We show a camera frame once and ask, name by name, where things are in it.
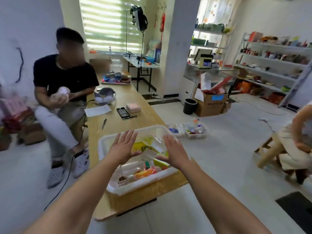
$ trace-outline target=man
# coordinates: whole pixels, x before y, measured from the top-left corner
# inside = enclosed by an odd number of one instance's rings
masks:
[[[131,152],[137,135],[133,131],[122,136],[119,133],[104,159],[63,193],[24,234],[85,234],[117,167],[141,153]],[[241,202],[189,160],[181,142],[173,136],[164,136],[164,142],[169,157],[157,158],[183,173],[217,234],[271,234]]]
[[[287,152],[280,154],[278,161],[284,172],[289,176],[295,173],[297,182],[302,185],[312,168],[312,101],[298,111],[292,123],[278,136]]]
[[[88,169],[88,154],[83,153],[83,144],[77,141],[79,138],[74,138],[69,127],[84,116],[86,96],[99,85],[95,70],[85,62],[81,35],[68,28],[59,28],[56,36],[59,54],[43,57],[34,64],[35,97],[40,104],[35,116],[47,132],[51,148],[48,188],[57,186],[64,179],[66,150],[74,154],[74,177]],[[70,101],[52,101],[50,96],[62,86],[70,89]]]

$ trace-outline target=smartphone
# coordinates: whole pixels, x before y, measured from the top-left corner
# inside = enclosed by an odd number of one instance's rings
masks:
[[[130,117],[130,114],[127,112],[127,110],[125,108],[117,108],[116,110],[122,119]]]

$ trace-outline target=seated man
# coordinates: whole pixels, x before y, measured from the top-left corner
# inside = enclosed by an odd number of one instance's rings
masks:
[[[312,101],[298,111],[278,136],[287,152],[279,155],[284,172],[288,175],[295,172],[297,182],[303,184],[312,168]]]
[[[83,153],[83,144],[74,138],[69,127],[84,116],[86,96],[99,85],[95,70],[85,62],[81,35],[68,28],[59,28],[56,35],[59,54],[43,57],[34,64],[35,97],[40,104],[35,115],[47,132],[51,148],[48,188],[57,186],[64,178],[66,150],[74,154],[75,177],[88,169],[88,155]],[[71,91],[70,101],[51,100],[50,96],[62,86]]]

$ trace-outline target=window blind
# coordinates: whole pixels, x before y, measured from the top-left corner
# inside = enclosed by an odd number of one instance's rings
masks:
[[[127,51],[141,52],[142,33],[133,25],[129,10],[132,5],[142,6],[143,0],[79,1],[88,48],[126,52],[127,42]]]

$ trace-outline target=black t-shirt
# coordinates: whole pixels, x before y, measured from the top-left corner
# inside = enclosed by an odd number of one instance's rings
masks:
[[[34,85],[47,87],[48,96],[55,94],[62,86],[68,87],[71,93],[76,93],[99,85],[96,72],[89,63],[86,62],[82,66],[62,70],[56,65],[56,57],[57,54],[49,55],[34,63]],[[74,98],[71,101],[80,100],[86,101],[87,96]]]

